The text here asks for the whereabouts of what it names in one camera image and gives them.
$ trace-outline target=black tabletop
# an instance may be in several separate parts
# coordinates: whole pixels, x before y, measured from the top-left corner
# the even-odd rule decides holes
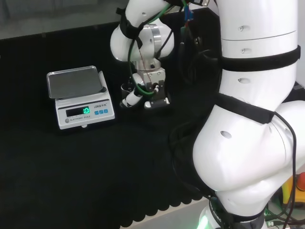
[[[216,47],[218,19],[209,10],[195,16],[209,21],[198,28],[206,45]],[[179,33],[183,15],[165,21]],[[117,25],[0,41],[0,227],[116,229],[200,198],[175,177],[167,139],[177,125],[208,115],[216,73],[207,68],[197,84],[184,84],[174,51],[163,61],[171,106],[121,110],[128,71],[109,46]],[[61,131],[46,75],[89,65],[104,71],[116,119]]]

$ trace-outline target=yellow component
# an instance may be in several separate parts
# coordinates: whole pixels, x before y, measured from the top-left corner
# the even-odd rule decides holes
[[[283,204],[288,204],[290,194],[291,194],[291,190],[292,190],[292,185],[293,185],[293,179],[291,177],[282,186]],[[295,202],[305,204],[305,192],[302,192],[299,189],[295,188]]]

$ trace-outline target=green cable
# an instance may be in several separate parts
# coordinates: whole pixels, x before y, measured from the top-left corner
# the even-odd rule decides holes
[[[182,0],[182,3],[184,5],[184,7],[186,7],[186,1],[185,0]]]
[[[165,8],[156,16],[154,17],[151,21],[148,22],[148,24],[152,23],[153,21],[157,20],[158,18],[160,18],[170,7],[171,5],[168,4],[167,6],[165,6]]]
[[[136,81],[135,81],[134,78],[133,78],[133,73],[132,73],[132,66],[131,66],[130,57],[131,57],[132,48],[133,48],[134,43],[135,43],[135,40],[132,40],[132,43],[131,43],[130,48],[129,48],[129,51],[128,51],[129,74],[132,76],[133,83],[135,84],[135,86],[136,86],[137,89],[139,90],[140,94],[142,94],[142,95],[149,95],[149,96],[154,95],[154,92],[146,92],[146,91],[144,91],[144,90],[136,83]]]

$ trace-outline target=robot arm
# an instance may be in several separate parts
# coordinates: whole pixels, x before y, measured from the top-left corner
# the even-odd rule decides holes
[[[223,69],[219,94],[270,112],[281,113],[300,138],[305,136],[305,102],[281,105],[291,92],[296,78],[296,60],[282,63],[278,56],[297,50],[297,0],[217,0],[222,36]],[[126,18],[138,27],[148,17],[159,12],[167,3],[163,0],[130,0]],[[133,47],[132,61],[139,70],[134,78],[147,86],[148,75],[143,71],[154,61],[156,44],[152,28],[140,33],[144,61],[141,65],[139,49]],[[112,35],[112,53],[120,61],[127,60],[131,40],[117,28]],[[166,56],[173,49],[173,38],[164,49]],[[151,73],[160,73],[159,67]],[[137,93],[131,93],[136,104]],[[213,190],[227,212],[234,214],[236,223],[255,221],[252,229],[267,228],[262,212],[270,197],[292,175],[292,133],[276,116],[266,123],[257,122],[223,107],[215,105],[209,119],[197,137],[193,160],[200,178]],[[297,146],[296,167],[305,162],[305,141]],[[212,228],[219,228],[221,220],[213,207],[207,207],[202,218],[208,219]]]
[[[169,4],[163,0],[130,0],[124,19],[130,27],[141,28],[144,21],[153,18],[166,7],[169,7]],[[117,60],[128,60],[133,39],[135,38],[126,33],[126,24],[120,24],[115,29],[111,37],[111,51]],[[161,68],[161,63],[155,57],[158,52],[160,54],[158,57],[168,56],[172,52],[174,37],[173,34],[171,35],[171,29],[156,19],[144,25],[139,33],[139,39],[142,46],[139,49],[139,44],[135,42],[130,56],[130,61],[134,63],[137,70],[137,73],[132,76],[136,85],[134,90],[122,100],[121,106],[132,107],[141,101],[142,94],[139,92],[139,86],[147,92],[155,92],[150,101],[145,103],[146,109],[166,106],[169,104],[169,100],[164,87],[165,70]]]
[[[168,5],[163,0],[130,0],[126,11],[126,19],[129,23],[138,28],[141,23],[153,17]],[[163,24],[160,20],[153,21],[151,25],[146,25],[139,34],[139,38],[143,42],[140,51],[143,59],[153,59],[161,46],[165,43],[171,29]],[[113,56],[119,61],[127,61],[128,50],[132,40],[127,38],[118,26],[112,33],[111,51]],[[174,37],[170,37],[165,47],[162,49],[161,57],[165,57],[171,53],[174,47]],[[141,55],[137,43],[134,44],[132,50],[131,61],[140,61]]]

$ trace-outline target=green digital number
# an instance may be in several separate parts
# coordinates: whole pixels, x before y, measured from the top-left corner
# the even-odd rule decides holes
[[[89,114],[90,113],[90,109],[88,107],[86,107],[83,111],[84,111],[84,114]]]

